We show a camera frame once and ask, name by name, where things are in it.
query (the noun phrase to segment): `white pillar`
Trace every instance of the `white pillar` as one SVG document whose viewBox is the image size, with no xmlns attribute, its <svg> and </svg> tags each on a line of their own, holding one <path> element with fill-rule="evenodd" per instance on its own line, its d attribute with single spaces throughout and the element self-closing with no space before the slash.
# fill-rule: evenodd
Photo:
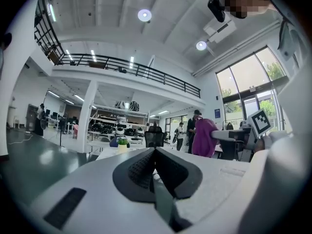
<svg viewBox="0 0 312 234">
<path fill-rule="evenodd" d="M 7 29 L 12 34 L 12 41 L 3 53 L 4 65 L 0 80 L 0 156 L 8 154 L 6 119 L 14 85 L 24 64 L 36 48 L 34 20 L 37 2 L 38 0 L 28 0 Z"/>
<path fill-rule="evenodd" d="M 96 95 L 97 89 L 98 89 L 98 82 L 95 80 L 90 81 L 87 93 L 84 97 L 82 109 L 80 112 L 79 129 L 78 129 L 78 136 L 77 136 L 77 149 L 76 149 L 78 153 L 85 152 L 89 117 L 90 117 L 90 113 L 92 110 L 92 105 L 93 105 L 93 101 L 94 101 L 94 97 Z"/>
</svg>

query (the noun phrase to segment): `pink jacket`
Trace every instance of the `pink jacket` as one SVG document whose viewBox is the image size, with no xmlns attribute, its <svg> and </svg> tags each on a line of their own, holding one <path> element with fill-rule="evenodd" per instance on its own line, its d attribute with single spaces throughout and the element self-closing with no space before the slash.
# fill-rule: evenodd
<svg viewBox="0 0 312 234">
<path fill-rule="evenodd" d="M 215 153 L 215 146 L 217 140 L 210 137 L 212 131 L 219 129 L 215 123 L 210 119 L 199 119 L 195 124 L 196 134 L 194 136 L 192 152 L 193 154 L 212 157 Z"/>
</svg>

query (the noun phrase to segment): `potted plant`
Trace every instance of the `potted plant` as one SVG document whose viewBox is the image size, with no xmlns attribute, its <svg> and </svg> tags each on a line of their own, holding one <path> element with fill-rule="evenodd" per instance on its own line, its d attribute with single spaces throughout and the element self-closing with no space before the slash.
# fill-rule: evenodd
<svg viewBox="0 0 312 234">
<path fill-rule="evenodd" d="M 117 142 L 118 142 L 118 152 L 126 153 L 128 140 L 126 138 L 118 138 Z"/>
</svg>

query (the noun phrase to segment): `round ceiling light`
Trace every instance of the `round ceiling light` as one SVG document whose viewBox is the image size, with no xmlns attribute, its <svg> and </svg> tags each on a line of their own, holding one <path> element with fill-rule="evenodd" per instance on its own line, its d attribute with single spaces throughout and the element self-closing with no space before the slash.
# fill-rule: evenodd
<svg viewBox="0 0 312 234">
<path fill-rule="evenodd" d="M 143 9 L 138 12 L 137 17 L 141 21 L 149 21 L 152 18 L 152 13 L 149 10 Z"/>
<path fill-rule="evenodd" d="M 202 51 L 204 49 L 207 48 L 207 43 L 204 42 L 204 41 L 199 41 L 197 44 L 196 44 L 196 49 Z"/>
</svg>

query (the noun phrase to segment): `black metal railing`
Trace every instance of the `black metal railing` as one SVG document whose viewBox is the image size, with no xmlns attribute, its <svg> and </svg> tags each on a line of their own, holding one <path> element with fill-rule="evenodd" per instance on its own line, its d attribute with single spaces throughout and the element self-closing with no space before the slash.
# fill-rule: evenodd
<svg viewBox="0 0 312 234">
<path fill-rule="evenodd" d="M 46 6 L 48 6 L 48 4 L 45 0 L 38 0 L 34 23 L 35 40 L 44 54 L 55 65 L 59 65 L 65 53 L 54 32 Z"/>
<path fill-rule="evenodd" d="M 92 68 L 127 73 L 137 77 L 161 82 L 200 98 L 199 88 L 162 71 L 128 60 L 101 55 L 95 55 L 94 60 L 93 55 L 91 54 L 70 54 L 70 57 L 68 55 L 63 56 L 59 64 L 69 64 L 72 66 L 84 65 Z"/>
</svg>

